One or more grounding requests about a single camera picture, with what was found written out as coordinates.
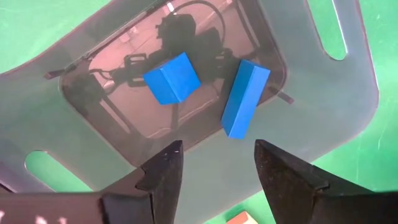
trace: oval slot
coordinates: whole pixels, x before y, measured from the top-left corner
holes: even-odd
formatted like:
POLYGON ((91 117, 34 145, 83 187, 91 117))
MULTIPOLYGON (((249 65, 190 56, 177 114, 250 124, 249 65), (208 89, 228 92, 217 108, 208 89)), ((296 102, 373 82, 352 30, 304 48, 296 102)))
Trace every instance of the oval slot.
POLYGON ((333 0, 307 0, 322 47, 335 60, 343 60, 347 49, 333 0))
POLYGON ((92 191, 83 181, 44 151, 34 151, 25 158, 26 169, 56 192, 92 191))

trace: blue cube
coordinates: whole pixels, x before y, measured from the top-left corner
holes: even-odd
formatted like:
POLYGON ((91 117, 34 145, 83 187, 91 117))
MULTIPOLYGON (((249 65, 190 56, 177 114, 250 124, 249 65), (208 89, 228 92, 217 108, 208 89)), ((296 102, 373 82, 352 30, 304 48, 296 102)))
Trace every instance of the blue cube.
POLYGON ((144 81, 162 105, 183 102, 201 85, 186 53, 146 73, 144 81))
POLYGON ((253 62, 241 61, 221 118, 229 138, 244 138, 270 72, 253 62))

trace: green table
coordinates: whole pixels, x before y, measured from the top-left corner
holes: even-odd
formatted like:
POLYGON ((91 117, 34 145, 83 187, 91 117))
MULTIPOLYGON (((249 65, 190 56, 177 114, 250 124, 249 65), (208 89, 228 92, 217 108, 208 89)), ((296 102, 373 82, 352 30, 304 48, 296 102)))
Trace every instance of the green table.
MULTIPOLYGON (((0 49, 2 49, 0 72, 12 69, 37 56, 107 2, 108 0, 0 2, 0 49)), ((395 91, 398 77, 395 76, 394 69, 398 68, 396 65, 398 30, 395 28, 398 2, 360 0, 360 3, 379 85, 379 108, 369 126, 361 134, 317 159, 314 164, 371 190, 396 190, 398 189, 395 172, 398 170, 396 162, 398 140, 395 130, 398 128, 398 120, 394 120, 394 113, 398 100, 394 97, 398 94, 395 91)), ((325 16, 333 12, 330 0, 311 0, 310 5, 318 31, 323 38, 324 48, 330 55, 338 58, 341 53, 339 47, 341 40, 331 35, 338 32, 338 27, 333 25, 330 17, 325 16)), ((54 166, 58 165, 48 163, 48 167, 52 170, 54 166)), ((49 175, 46 170, 37 172, 49 175)), ((62 172, 65 177, 71 176, 68 172, 62 172)), ((74 181, 68 185, 57 182, 52 177, 46 179, 56 190, 87 190, 85 184, 73 177, 70 178, 74 181)), ((232 218, 241 210, 247 210, 259 223, 274 223, 262 192, 208 223, 225 223, 225 220, 232 218)))

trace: clear plastic panel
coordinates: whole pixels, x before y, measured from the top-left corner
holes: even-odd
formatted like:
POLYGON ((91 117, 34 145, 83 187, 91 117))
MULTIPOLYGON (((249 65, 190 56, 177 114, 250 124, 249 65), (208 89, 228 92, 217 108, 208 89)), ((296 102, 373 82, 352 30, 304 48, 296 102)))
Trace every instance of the clear plastic panel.
POLYGON ((125 29, 62 85, 69 102, 135 166, 176 139, 189 149, 221 128, 241 58, 272 71, 260 103, 284 84, 283 63, 253 1, 169 1, 125 29), (181 104, 160 105, 142 75, 182 52, 202 86, 181 104))

